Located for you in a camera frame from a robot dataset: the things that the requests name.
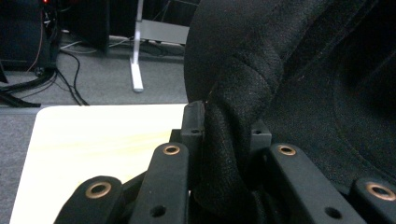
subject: floor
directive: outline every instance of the floor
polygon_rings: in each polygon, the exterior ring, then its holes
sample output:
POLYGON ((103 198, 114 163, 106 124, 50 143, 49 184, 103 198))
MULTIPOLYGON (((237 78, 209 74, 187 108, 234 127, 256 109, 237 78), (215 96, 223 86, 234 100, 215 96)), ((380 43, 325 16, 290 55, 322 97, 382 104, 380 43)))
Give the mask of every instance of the floor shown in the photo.
MULTIPOLYGON (((82 46, 73 46, 68 50, 92 51, 82 46)), ((135 93, 132 89, 129 64, 131 47, 127 42, 111 48, 107 55, 101 52, 75 53, 81 64, 78 91, 90 105, 187 103, 183 50, 183 47, 175 45, 142 45, 140 69, 145 88, 142 93, 135 93)), ((58 68, 68 82, 73 83, 77 61, 60 54, 58 68)), ((7 71, 7 78, 10 84, 16 84, 34 79, 35 74, 7 71)), ((16 93, 15 96, 23 97, 23 100, 30 103, 40 103, 42 107, 76 104, 59 78, 38 89, 16 93)), ((38 111, 39 108, 19 109, 0 105, 0 223, 9 222, 38 111)))

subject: desk leg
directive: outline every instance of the desk leg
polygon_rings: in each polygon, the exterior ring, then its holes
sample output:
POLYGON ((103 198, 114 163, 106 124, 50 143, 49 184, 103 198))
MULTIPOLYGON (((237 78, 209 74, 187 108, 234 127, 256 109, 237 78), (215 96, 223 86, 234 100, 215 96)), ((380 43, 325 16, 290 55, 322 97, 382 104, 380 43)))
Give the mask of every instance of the desk leg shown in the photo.
POLYGON ((137 4, 136 25, 134 28, 134 52, 130 57, 132 82, 135 92, 143 91, 142 75, 140 74, 139 67, 140 24, 142 22, 143 2, 144 0, 139 0, 137 4))

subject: mounting hole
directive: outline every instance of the mounting hole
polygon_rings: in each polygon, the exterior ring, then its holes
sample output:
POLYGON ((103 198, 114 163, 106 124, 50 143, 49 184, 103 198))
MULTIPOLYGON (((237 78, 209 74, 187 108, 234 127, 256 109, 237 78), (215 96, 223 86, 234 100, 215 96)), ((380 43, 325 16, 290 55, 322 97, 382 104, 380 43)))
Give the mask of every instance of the mounting hole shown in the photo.
POLYGON ((149 211, 149 214, 152 217, 161 217, 165 215, 165 213, 166 213, 166 208, 162 205, 155 206, 149 211))
POLYGON ((277 150, 287 156, 294 156, 296 154, 296 150, 292 147, 279 146, 277 150))
POLYGON ((324 212, 329 216, 329 217, 332 217, 332 218, 335 218, 335 219, 341 219, 341 213, 340 213, 340 211, 338 211, 337 209, 335 209, 335 208, 333 208, 333 207, 326 207, 325 209, 324 209, 324 212))
POLYGON ((262 131, 260 131, 260 130, 252 130, 252 133, 253 133, 253 134, 261 134, 262 131))
POLYGON ((90 199, 98 199, 107 195, 111 190, 111 185, 108 182, 95 182, 91 184, 85 191, 85 196, 90 199))
POLYGON ((168 146, 163 149, 163 153, 169 156, 176 155, 180 151, 180 147, 168 146))
POLYGON ((382 199, 385 201, 395 201, 396 200, 396 194, 392 190, 390 190, 380 184, 369 182, 369 183, 367 183, 366 189, 367 189, 367 191, 369 191, 371 194, 373 194, 375 197, 377 197, 379 199, 382 199))

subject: wooden tabletop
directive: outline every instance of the wooden tabletop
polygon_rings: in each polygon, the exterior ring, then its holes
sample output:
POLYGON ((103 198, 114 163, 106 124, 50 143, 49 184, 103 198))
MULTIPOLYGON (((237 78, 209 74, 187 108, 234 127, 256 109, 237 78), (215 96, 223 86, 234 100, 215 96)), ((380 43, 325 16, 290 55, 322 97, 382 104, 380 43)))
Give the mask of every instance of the wooden tabletop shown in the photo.
POLYGON ((55 106, 41 110, 10 223, 53 223, 85 180, 122 183, 146 171, 153 150, 180 129, 184 105, 55 106))

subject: black cloth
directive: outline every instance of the black cloth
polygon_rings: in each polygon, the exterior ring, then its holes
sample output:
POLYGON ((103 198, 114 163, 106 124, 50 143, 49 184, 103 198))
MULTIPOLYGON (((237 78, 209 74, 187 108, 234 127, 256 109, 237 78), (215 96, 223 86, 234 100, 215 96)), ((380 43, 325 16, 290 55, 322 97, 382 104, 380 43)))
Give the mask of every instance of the black cloth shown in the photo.
POLYGON ((244 182, 258 118, 273 142, 300 147, 334 183, 396 184, 394 9, 370 0, 201 2, 185 83, 190 102, 207 101, 193 190, 202 209, 227 222, 267 220, 244 182))

